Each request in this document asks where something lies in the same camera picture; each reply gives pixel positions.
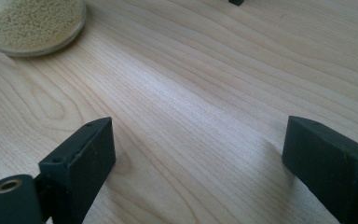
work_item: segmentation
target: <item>small hole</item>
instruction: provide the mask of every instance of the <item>small hole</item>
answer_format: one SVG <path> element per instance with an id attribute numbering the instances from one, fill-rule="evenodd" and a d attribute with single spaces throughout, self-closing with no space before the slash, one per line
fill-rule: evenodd
<path id="1" fill-rule="evenodd" d="M 21 183 L 22 181 L 20 179 L 12 179 L 0 184 L 0 194 L 11 192 L 18 188 Z"/>
<path id="2" fill-rule="evenodd" d="M 53 159 L 53 162 L 55 162 L 55 163 L 63 162 L 63 158 L 61 158 L 61 157 L 55 158 L 55 159 Z"/>

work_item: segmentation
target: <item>wooden table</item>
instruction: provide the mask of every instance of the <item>wooden table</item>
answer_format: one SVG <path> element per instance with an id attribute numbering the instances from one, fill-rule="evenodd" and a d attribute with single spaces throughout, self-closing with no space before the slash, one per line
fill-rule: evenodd
<path id="1" fill-rule="evenodd" d="M 88 1 L 69 47 L 0 53 L 0 178 L 110 116 L 84 223 L 337 223 L 282 165 L 289 115 L 358 142 L 358 1 Z"/>

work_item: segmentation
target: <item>light wooden surface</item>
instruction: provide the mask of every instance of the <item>light wooden surface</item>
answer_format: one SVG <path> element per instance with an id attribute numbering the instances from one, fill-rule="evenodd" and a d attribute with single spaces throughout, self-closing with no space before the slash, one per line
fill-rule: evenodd
<path id="1" fill-rule="evenodd" d="M 358 142 L 358 1 L 88 1 L 68 48 L 0 53 L 0 178 L 110 116 L 84 223 L 337 223 L 282 165 L 289 115 Z"/>

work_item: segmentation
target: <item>granules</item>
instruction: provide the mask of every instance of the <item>granules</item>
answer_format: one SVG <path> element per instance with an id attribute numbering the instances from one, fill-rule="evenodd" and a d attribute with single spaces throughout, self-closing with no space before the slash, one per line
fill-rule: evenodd
<path id="1" fill-rule="evenodd" d="M 83 0 L 0 0 L 0 50 L 43 54 L 70 41 L 84 17 Z"/>

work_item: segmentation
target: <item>black object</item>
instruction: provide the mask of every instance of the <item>black object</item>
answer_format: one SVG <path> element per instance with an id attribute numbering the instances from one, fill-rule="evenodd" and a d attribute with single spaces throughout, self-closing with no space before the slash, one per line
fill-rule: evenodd
<path id="1" fill-rule="evenodd" d="M 358 224 L 358 143 L 319 122 L 289 117 L 282 161 L 340 223 Z"/>
<path id="2" fill-rule="evenodd" d="M 0 180 L 0 224 L 82 223 L 115 162 L 111 118 L 84 125 L 39 162 L 35 179 Z"/>
<path id="3" fill-rule="evenodd" d="M 244 0 L 228 0 L 229 3 L 240 6 Z"/>

